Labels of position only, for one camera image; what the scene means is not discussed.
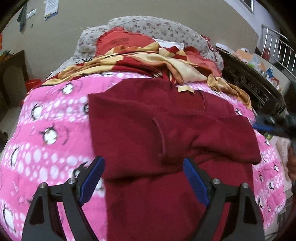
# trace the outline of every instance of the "pillow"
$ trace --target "pillow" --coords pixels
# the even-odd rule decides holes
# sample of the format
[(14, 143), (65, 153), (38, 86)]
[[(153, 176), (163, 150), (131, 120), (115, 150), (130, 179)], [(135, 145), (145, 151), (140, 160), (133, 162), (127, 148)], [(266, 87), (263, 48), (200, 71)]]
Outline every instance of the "pillow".
[(153, 38), (144, 34), (132, 33), (123, 27), (115, 27), (101, 35), (96, 43), (96, 56), (103, 55), (114, 47), (123, 50), (124, 47), (146, 47), (154, 43)]
[(213, 71), (214, 77), (222, 77), (222, 73), (219, 70), (217, 64), (210, 59), (202, 57), (196, 48), (189, 46), (186, 47), (184, 51), (190, 62), (211, 69)]
[(184, 43), (169, 42), (160, 39), (154, 39), (162, 48), (177, 47), (179, 50), (184, 49)]

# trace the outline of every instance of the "window frame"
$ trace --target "window frame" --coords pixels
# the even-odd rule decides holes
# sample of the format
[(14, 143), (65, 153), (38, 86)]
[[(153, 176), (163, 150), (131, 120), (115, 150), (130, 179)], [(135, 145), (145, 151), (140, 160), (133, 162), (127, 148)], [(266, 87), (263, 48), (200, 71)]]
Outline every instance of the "window frame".
[(240, 0), (244, 5), (245, 7), (251, 12), (251, 13), (254, 13), (254, 0), (251, 0), (251, 7), (246, 4), (246, 2), (244, 0)]

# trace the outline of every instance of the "brown wooden furniture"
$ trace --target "brown wooden furniture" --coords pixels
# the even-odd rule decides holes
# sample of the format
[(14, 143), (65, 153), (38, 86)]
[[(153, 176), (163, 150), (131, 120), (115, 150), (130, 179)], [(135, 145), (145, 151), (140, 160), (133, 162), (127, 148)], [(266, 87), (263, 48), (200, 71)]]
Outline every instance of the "brown wooden furniture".
[(224, 50), (218, 49), (224, 60), (223, 78), (250, 96), (257, 113), (280, 115), (286, 108), (281, 93), (260, 73)]
[(27, 73), (27, 67), (26, 67), (26, 62), (25, 62), (25, 52), (24, 50), (14, 54), (13, 56), (9, 57), (8, 59), (5, 59), (4, 61), (0, 62), (0, 91), (3, 95), (3, 98), (7, 104), (7, 106), (10, 105), (10, 99), (9, 96), (6, 92), (4, 83), (3, 83), (3, 75), (5, 72), (5, 69), (10, 67), (10, 66), (15, 66), (18, 68), (22, 68), (22, 74), (24, 76), (24, 81), (27, 82), (29, 80), (29, 76)]

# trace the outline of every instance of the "pink blanket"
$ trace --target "pink blanket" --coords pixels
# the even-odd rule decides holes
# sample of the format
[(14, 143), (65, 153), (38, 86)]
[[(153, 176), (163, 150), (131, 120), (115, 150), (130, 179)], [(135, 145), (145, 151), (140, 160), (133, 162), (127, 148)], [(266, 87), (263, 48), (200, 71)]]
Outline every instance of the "pink blanket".
[[(33, 90), (26, 98), (16, 132), (6, 145), (0, 167), (0, 223), (15, 241), (20, 241), (30, 201), (38, 184), (64, 183), (73, 170), (94, 159), (91, 147), (89, 93), (104, 92), (125, 78), (148, 78), (136, 73), (105, 72), (55, 86)], [(190, 83), (229, 101), (236, 111), (254, 121), (251, 111), (236, 98), (212, 91), (205, 83)], [(283, 171), (275, 150), (256, 132), (262, 154), (253, 167), (255, 196), (264, 215), (265, 229), (283, 208)], [(99, 240), (107, 237), (107, 214), (103, 180), (83, 206), (85, 215)], [(74, 240), (63, 206), (59, 212), (67, 240)]]

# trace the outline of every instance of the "person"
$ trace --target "person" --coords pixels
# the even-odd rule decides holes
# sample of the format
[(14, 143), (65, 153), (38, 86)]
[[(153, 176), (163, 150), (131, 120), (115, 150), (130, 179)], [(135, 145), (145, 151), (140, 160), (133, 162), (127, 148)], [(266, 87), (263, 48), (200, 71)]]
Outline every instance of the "person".
[(296, 156), (294, 154), (293, 148), (290, 146), (288, 148), (288, 175), (291, 181), (296, 181)]

